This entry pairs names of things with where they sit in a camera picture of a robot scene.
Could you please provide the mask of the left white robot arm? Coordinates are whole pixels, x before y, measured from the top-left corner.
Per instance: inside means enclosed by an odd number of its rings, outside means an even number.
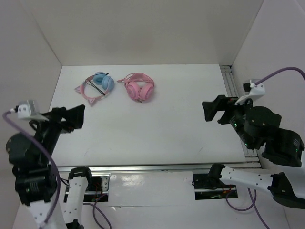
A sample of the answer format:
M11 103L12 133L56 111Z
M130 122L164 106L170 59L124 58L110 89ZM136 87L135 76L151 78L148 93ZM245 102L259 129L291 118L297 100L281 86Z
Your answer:
M21 204L32 214L39 229L82 229L81 213L86 190L94 185L87 166L73 168L61 181L52 153L61 134L81 129L85 105L56 107L40 113L32 101L6 111L4 121L18 130L6 151L15 176Z

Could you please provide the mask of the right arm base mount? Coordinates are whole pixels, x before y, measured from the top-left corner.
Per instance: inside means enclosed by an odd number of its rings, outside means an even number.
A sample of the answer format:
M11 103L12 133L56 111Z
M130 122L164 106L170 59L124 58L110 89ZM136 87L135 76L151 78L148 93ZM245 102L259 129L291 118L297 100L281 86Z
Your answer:
M191 184L194 187L196 200L238 198L235 185L225 185L220 181L209 178L206 173L193 174Z

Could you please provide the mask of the blue pink cat-ear headphones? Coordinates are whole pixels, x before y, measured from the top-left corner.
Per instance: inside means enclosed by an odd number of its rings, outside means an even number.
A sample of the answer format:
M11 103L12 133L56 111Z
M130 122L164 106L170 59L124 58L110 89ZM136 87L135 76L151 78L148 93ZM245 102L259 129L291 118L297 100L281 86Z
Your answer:
M96 97L89 97L85 94L87 86L93 87L99 92ZM74 90L79 93L90 106L95 105L98 101L105 98L114 89L114 80L109 76L109 73L97 72L94 75L86 78L81 85L77 86Z

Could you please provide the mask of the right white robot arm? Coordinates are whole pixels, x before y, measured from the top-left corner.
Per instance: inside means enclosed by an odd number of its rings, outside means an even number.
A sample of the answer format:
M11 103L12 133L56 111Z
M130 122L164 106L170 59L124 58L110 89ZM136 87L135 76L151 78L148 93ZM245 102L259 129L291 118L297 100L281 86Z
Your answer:
M211 102L202 102L204 118L210 122L219 111L221 125L231 125L247 149L264 148L262 157L280 166L278 174L255 174L213 164L208 182L213 187L244 186L265 192L283 206L305 208L305 145L300 135L280 128L282 117L263 106L254 106L252 99L238 104L237 97L218 95Z

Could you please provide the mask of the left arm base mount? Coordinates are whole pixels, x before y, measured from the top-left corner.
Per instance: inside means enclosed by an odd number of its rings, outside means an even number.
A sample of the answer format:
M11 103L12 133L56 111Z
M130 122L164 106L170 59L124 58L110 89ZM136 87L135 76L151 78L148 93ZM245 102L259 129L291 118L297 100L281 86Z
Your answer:
M88 182L87 188L84 193L83 202L108 202L108 193L109 193L109 182L110 176L90 176L90 181ZM70 186L68 184L68 178L61 178L63 187L65 188L63 202L66 203L69 195Z

